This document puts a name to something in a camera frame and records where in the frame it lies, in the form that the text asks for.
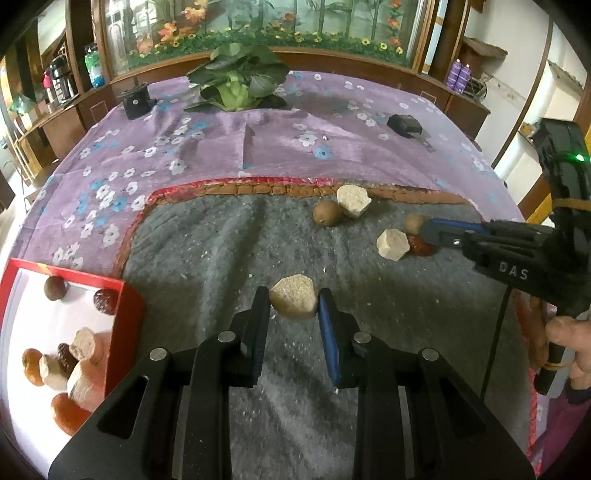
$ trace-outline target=brown ball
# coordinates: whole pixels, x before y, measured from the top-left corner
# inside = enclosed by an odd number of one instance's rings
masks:
[[[343,208],[334,200],[322,200],[316,204],[312,217],[318,225],[334,226],[343,216]]]
[[[57,360],[60,363],[61,371],[64,372],[67,378],[70,378],[74,367],[78,363],[78,360],[74,358],[74,355],[70,353],[70,345],[67,343],[60,343],[57,347]]]
[[[22,367],[25,369],[25,377],[36,387],[43,386],[43,379],[39,373],[39,360],[43,354],[34,348],[27,348],[21,357]]]
[[[119,294],[115,290],[112,290],[111,288],[103,288],[96,291],[95,296],[93,297],[93,302],[99,312],[106,313],[107,315],[114,315],[118,299]]]
[[[429,218],[420,213],[410,213],[404,221],[404,229],[406,230],[406,233],[419,235],[421,233],[422,225],[427,220],[429,220]]]
[[[51,301],[61,300],[66,296],[67,291],[66,283],[59,275],[52,275],[45,280],[45,285],[43,285],[43,292]]]
[[[90,417],[90,412],[82,410],[71,398],[68,398],[67,393],[60,393],[53,397],[51,414],[57,426],[70,436],[73,436]]]
[[[436,248],[423,241],[423,239],[416,235],[407,235],[408,244],[410,245],[410,252],[419,257],[430,257],[436,252]]]

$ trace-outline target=human hand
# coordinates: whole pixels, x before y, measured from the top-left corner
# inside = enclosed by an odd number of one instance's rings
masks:
[[[591,322],[572,317],[548,319],[545,303],[538,298],[530,300],[527,336],[530,340],[529,357],[533,368],[541,368],[548,361],[548,342],[577,352],[570,367],[570,386],[574,390],[591,387]]]

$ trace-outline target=white flower print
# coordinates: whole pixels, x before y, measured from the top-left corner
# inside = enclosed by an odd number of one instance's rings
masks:
[[[115,240],[119,238],[119,227],[114,224],[110,224],[109,228],[105,230],[103,235],[103,246],[110,247],[115,243]]]
[[[71,244],[68,247],[68,250],[66,250],[64,253],[64,260],[68,261],[69,259],[71,259],[74,255],[76,255],[76,252],[79,248],[80,244],[78,242],[74,242],[73,244]]]
[[[94,228],[94,224],[92,222],[86,223],[84,228],[82,229],[82,233],[80,234],[80,238],[88,238]]]
[[[180,158],[175,158],[172,162],[170,162],[170,166],[168,167],[173,175],[180,175],[185,171],[186,168],[187,164]]]
[[[138,191],[138,183],[136,181],[130,181],[125,187],[125,191],[127,192],[127,195],[133,195]]]
[[[186,133],[188,129],[189,129],[189,128],[188,128],[188,126],[187,126],[187,125],[182,125],[182,126],[178,127],[178,128],[177,128],[177,129],[176,129],[176,130],[173,132],[173,135],[176,135],[176,136],[182,135],[182,134]]]
[[[145,201],[146,201],[146,195],[140,195],[139,197],[137,197],[134,202],[131,204],[131,209],[134,212],[139,212],[141,210],[144,210],[144,206],[145,206]]]
[[[71,224],[74,223],[74,220],[76,220],[76,217],[74,215],[70,215],[68,219],[64,222],[64,228],[68,228]]]
[[[80,270],[82,268],[82,264],[84,263],[84,258],[78,257],[72,260],[72,270]]]
[[[59,247],[53,254],[53,261],[51,263],[53,265],[59,265],[62,260],[64,260],[64,249]]]
[[[311,133],[306,132],[305,134],[301,134],[300,137],[298,138],[298,140],[305,147],[309,147],[310,145],[314,145],[316,143],[316,140],[318,140],[318,137],[313,135],[313,133],[314,132],[311,132]]]
[[[103,201],[99,204],[99,210],[103,210],[103,209],[107,208],[111,204],[111,202],[113,201],[114,197],[115,197],[115,191],[111,190],[109,193],[107,193],[105,198],[103,198]]]
[[[109,193],[110,187],[105,183],[104,185],[102,185],[100,187],[100,189],[98,189],[96,191],[96,198],[98,198],[99,200],[102,200],[103,198],[105,198],[105,195],[107,195],[107,193]]]
[[[161,137],[157,137],[156,140],[154,140],[154,145],[156,145],[157,147],[163,147],[168,142],[170,142],[170,138],[166,135],[162,135]]]

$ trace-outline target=water bottle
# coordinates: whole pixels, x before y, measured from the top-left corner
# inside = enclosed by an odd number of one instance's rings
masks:
[[[86,51],[84,63],[90,76],[90,82],[94,88],[101,87],[105,84],[105,78],[103,77],[103,69],[100,66],[98,46],[96,43],[91,43],[84,47],[84,50]]]
[[[447,76],[447,80],[445,84],[448,88],[453,88],[456,86],[457,78],[460,76],[460,71],[462,70],[462,64],[460,60],[456,60],[452,64],[452,68],[449,71],[449,75]]]

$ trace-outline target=orange artificial leaf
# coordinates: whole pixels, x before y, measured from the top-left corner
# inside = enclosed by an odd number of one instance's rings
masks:
[[[176,22],[166,22],[162,30],[158,30],[158,33],[162,36],[160,41],[168,41],[174,37],[174,32],[177,31]]]
[[[205,9],[200,8],[196,9],[193,7],[187,7],[183,10],[183,15],[187,20],[189,20],[193,25],[196,24],[199,20],[203,20],[205,18]]]

